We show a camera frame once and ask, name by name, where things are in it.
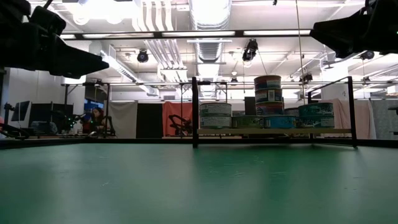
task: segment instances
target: orange curtain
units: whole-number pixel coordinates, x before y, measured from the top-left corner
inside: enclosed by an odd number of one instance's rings
[[[163,104],[163,136],[174,136],[175,128],[170,127],[173,122],[169,119],[169,115],[178,115],[181,116],[181,103],[171,103],[166,102]],[[182,116],[183,119],[192,121],[192,103],[183,103],[182,104]],[[178,118],[174,118],[174,121],[177,124],[181,124],[181,120]]]

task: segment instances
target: green table surface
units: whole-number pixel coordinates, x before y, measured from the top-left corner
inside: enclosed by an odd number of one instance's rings
[[[398,223],[398,150],[74,144],[0,151],[0,223]]]

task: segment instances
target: gray curtain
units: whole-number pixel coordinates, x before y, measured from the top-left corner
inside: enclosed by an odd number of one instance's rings
[[[112,117],[116,136],[122,139],[135,139],[137,128],[137,102],[112,102],[109,104],[109,115]]]
[[[388,110],[398,107],[397,100],[372,100],[374,125],[377,139],[398,140],[398,136],[390,131],[398,131],[398,115],[396,111]]]

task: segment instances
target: white curtain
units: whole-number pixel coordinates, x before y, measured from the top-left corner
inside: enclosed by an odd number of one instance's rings
[[[112,102],[109,104],[109,116],[112,117],[116,136],[121,139],[135,139],[137,128],[137,102]]]

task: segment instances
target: food can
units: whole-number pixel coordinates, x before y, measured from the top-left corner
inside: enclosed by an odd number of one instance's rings
[[[256,103],[256,114],[257,115],[273,115],[283,114],[283,102],[263,102]]]
[[[278,75],[263,75],[254,79],[254,89],[263,90],[266,88],[280,88],[280,79]]]
[[[210,116],[200,118],[200,128],[221,129],[231,127],[231,117]]]
[[[202,103],[199,106],[199,115],[202,116],[227,116],[232,115],[232,106],[229,103]]]
[[[264,128],[295,128],[296,117],[291,115],[273,115],[264,117]]]
[[[281,88],[266,88],[255,92],[256,103],[282,101]]]
[[[234,116],[232,117],[232,128],[262,128],[264,122],[262,116]]]
[[[333,103],[311,103],[298,107],[300,117],[330,115],[333,116]]]
[[[335,117],[331,115],[318,115],[300,117],[301,128],[334,128]]]
[[[287,108],[284,110],[285,115],[300,116],[298,108]]]

